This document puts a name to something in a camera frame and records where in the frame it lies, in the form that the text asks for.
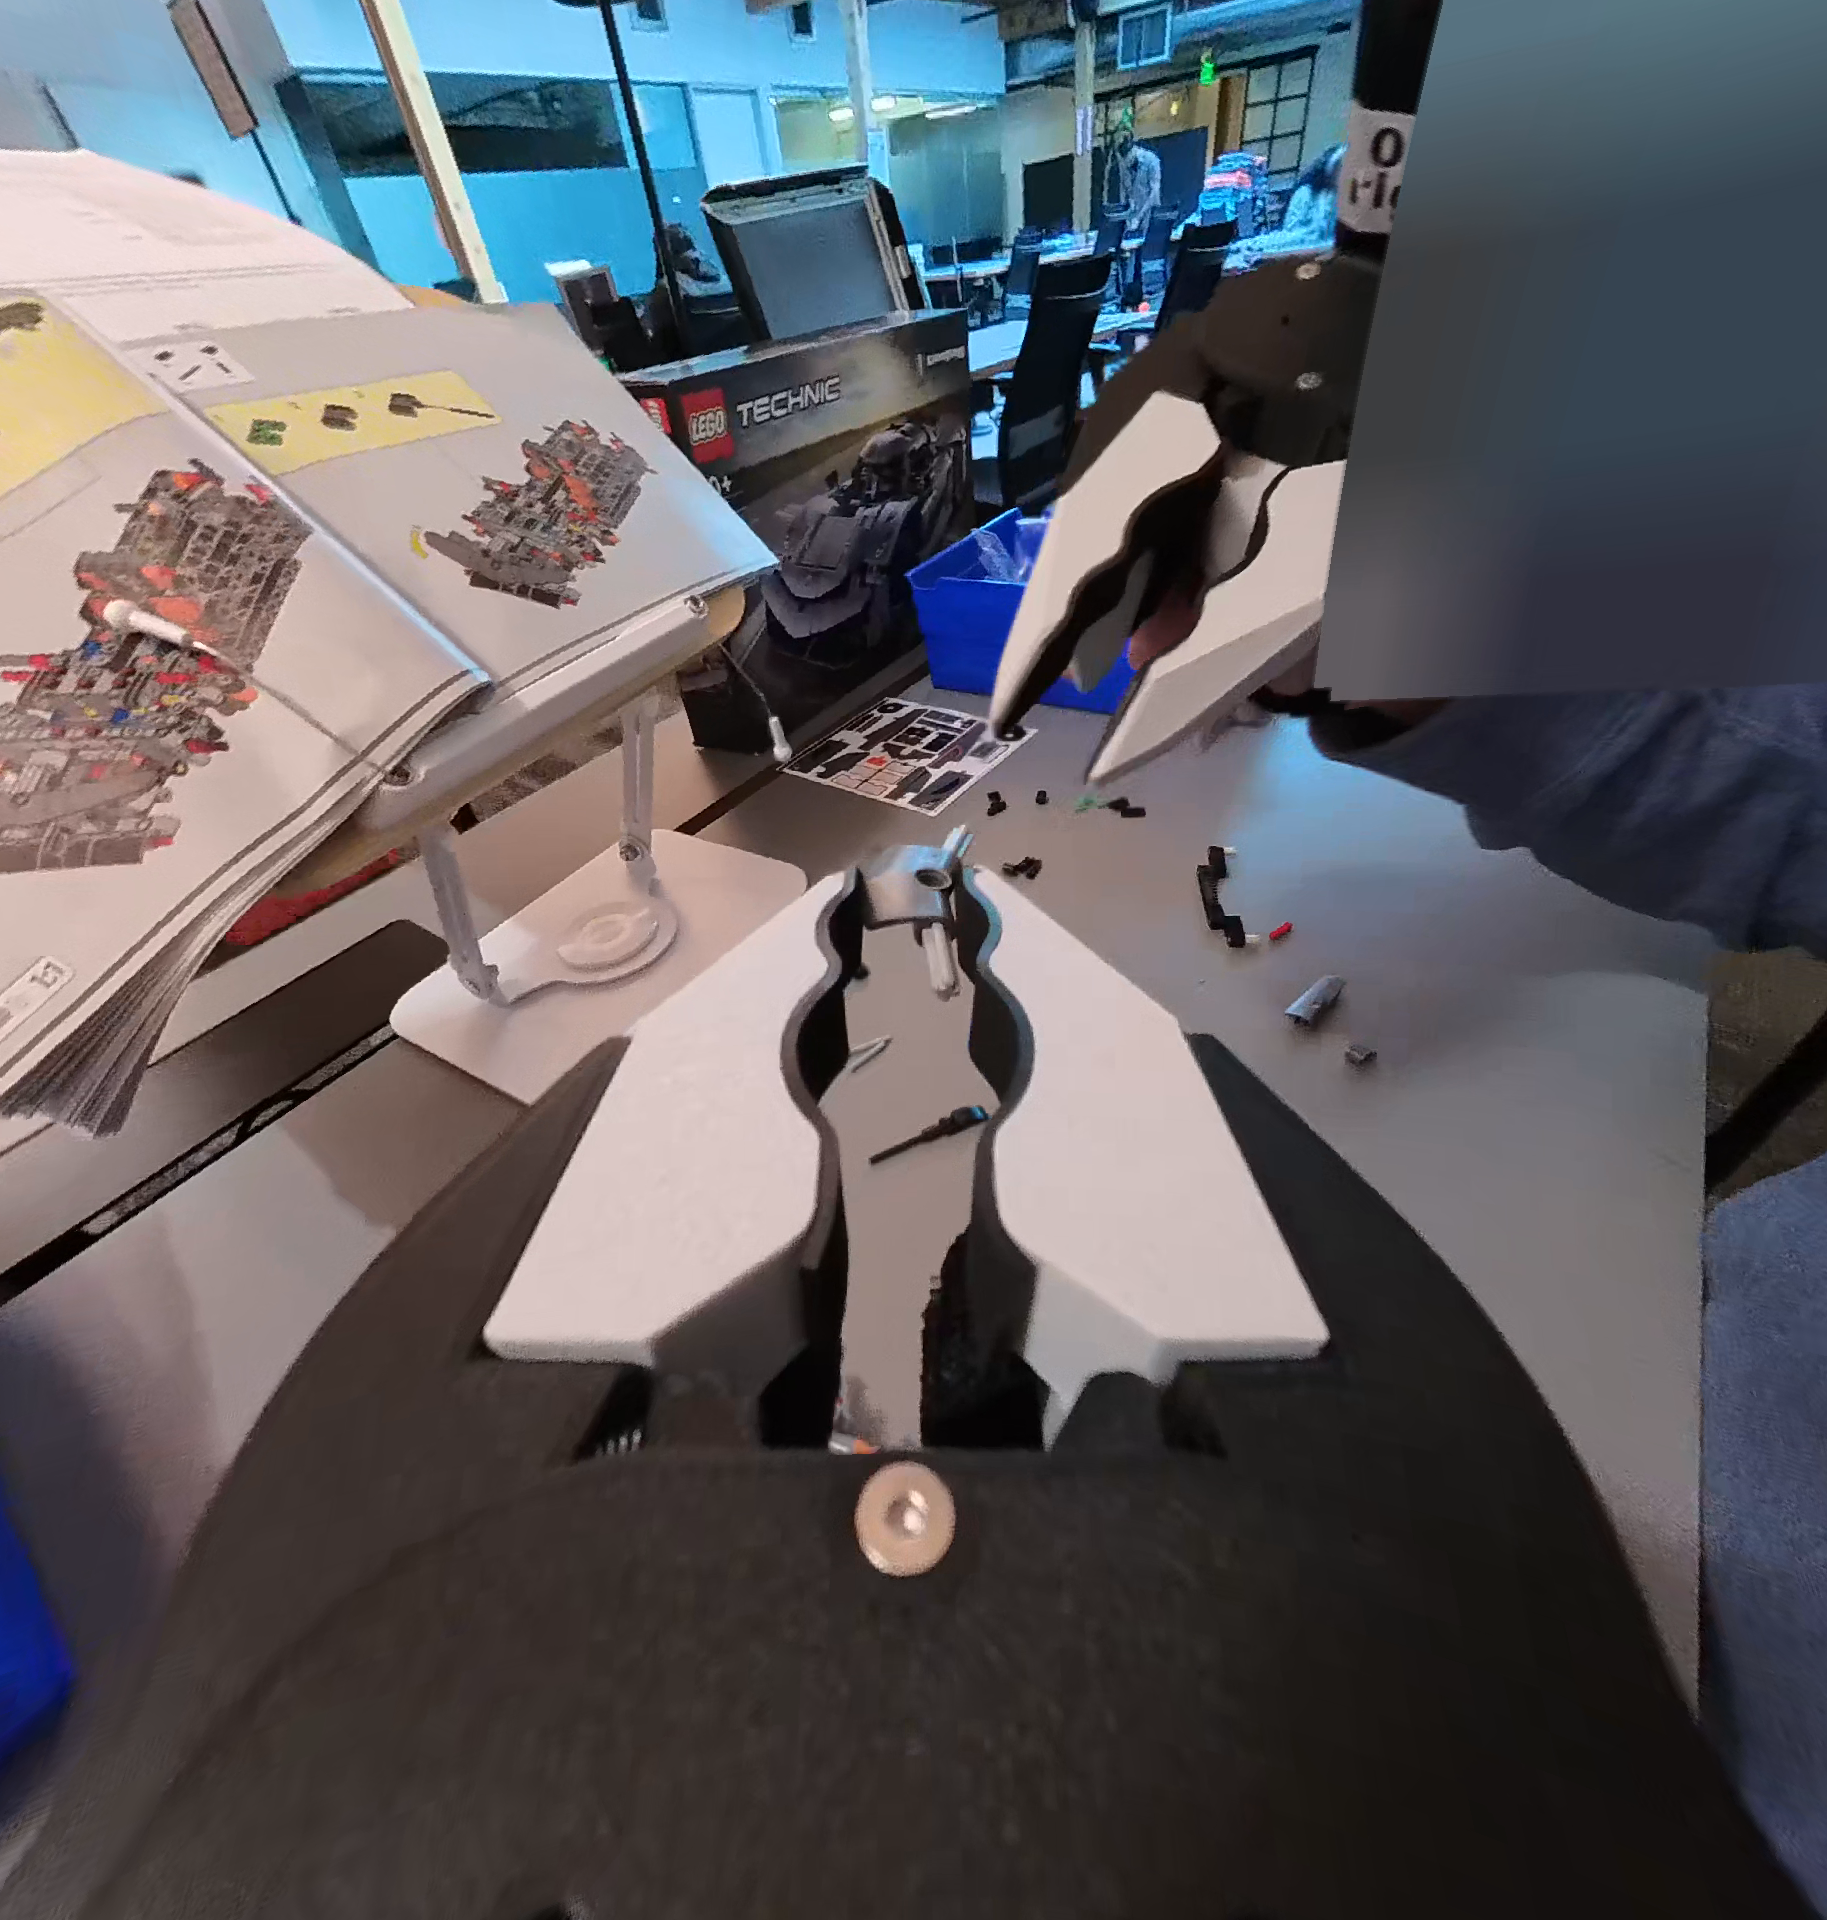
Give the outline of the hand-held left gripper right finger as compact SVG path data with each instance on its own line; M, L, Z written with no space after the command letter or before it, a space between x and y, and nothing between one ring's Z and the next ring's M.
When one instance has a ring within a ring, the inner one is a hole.
M1328 1322L1183 1025L987 870L955 932L993 1110L926 1308L924 1445L1038 1449L1092 1380L1320 1356Z

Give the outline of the lego sticker sheet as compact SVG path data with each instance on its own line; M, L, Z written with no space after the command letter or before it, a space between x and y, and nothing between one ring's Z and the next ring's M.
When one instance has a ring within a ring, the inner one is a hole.
M782 773L935 818L1030 737L1026 726L1006 737L977 714L896 695L795 751Z

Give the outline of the black lego set box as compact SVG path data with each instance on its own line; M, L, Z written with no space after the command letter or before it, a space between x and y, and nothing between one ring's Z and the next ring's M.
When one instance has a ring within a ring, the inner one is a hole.
M975 513L967 321L927 309L624 372L771 551L725 639L679 672L698 751L804 748L926 672L907 576Z

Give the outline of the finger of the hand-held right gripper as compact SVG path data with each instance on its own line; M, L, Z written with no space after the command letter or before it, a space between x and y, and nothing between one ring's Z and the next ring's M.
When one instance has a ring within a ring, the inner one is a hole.
M1345 458L1282 468L1232 457L1208 518L1203 601L1189 632L1137 671L1087 782L1123 781L1220 722L1310 648L1322 619Z
M992 725L1017 726L1090 641L1118 651L1169 601L1196 613L1191 641L1226 626L1220 431L1198 398L1153 395L1053 506L1041 555L995 661Z

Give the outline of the black lego axle with connector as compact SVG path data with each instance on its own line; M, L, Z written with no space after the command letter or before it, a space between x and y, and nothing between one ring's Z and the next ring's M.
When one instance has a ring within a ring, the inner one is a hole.
M987 1118L989 1118L987 1110L977 1103L952 1107L952 1110L948 1110L948 1114L926 1123L926 1127L917 1129L907 1138L896 1141L896 1142L883 1147L880 1150L872 1152L870 1166L883 1166L901 1155L926 1149L927 1144L937 1144L943 1141L955 1141L959 1135L965 1135L965 1133L979 1129L981 1126L987 1123Z

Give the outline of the white book stand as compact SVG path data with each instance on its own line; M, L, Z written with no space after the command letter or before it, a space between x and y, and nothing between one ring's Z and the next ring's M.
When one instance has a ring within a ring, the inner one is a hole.
M762 921L804 873L656 818L659 684L716 639L720 589L657 588L562 665L445 722L353 815L411 845L445 966L395 1005L411 1048L517 1102Z

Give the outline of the dark grey lego connector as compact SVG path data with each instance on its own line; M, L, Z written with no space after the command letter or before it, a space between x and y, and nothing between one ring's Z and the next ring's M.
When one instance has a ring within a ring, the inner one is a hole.
M898 845L857 867L858 923L864 932L907 928L950 936L950 898L973 849L971 828L952 830L940 845Z

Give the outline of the lego instruction booklet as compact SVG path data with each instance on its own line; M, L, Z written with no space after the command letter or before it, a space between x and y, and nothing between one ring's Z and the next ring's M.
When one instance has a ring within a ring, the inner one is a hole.
M230 928L492 668L771 562L556 313L0 150L0 1120L117 1129Z

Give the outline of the black office chair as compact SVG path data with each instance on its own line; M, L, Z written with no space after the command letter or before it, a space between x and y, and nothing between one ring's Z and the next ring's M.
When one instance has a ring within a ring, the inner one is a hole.
M1038 510L1071 457L1092 333L1114 276L1115 252L1036 266L1021 348L995 380L995 503Z
M1154 317L1154 333L1208 306L1226 273L1226 256L1239 240L1238 221L1196 223L1184 228L1167 249L1166 291Z

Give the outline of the person's right forearm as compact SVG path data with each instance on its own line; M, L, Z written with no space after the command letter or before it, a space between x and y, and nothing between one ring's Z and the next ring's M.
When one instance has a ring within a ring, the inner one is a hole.
M1459 803L1487 850L1727 950L1827 960L1827 684L1333 706L1308 733Z

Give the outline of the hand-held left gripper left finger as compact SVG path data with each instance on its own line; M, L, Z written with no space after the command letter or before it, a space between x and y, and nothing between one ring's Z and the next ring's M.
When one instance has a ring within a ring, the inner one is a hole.
M855 867L634 1025L484 1344L718 1389L771 1446L825 1449L842 1386L845 1219L821 1102L849 1060Z

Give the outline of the blue plastic bin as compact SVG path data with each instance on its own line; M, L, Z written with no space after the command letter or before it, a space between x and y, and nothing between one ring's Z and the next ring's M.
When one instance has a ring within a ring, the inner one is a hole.
M1051 513L1024 517L1050 525ZM1024 586L992 586L967 574L965 542L950 542L906 573L910 604L926 643L927 676L935 691L989 695L995 665L1021 604Z

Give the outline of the black monitor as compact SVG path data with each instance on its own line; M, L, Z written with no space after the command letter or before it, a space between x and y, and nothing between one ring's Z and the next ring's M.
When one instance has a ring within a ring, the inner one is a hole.
M703 213L754 345L927 306L890 189L860 162L712 186Z

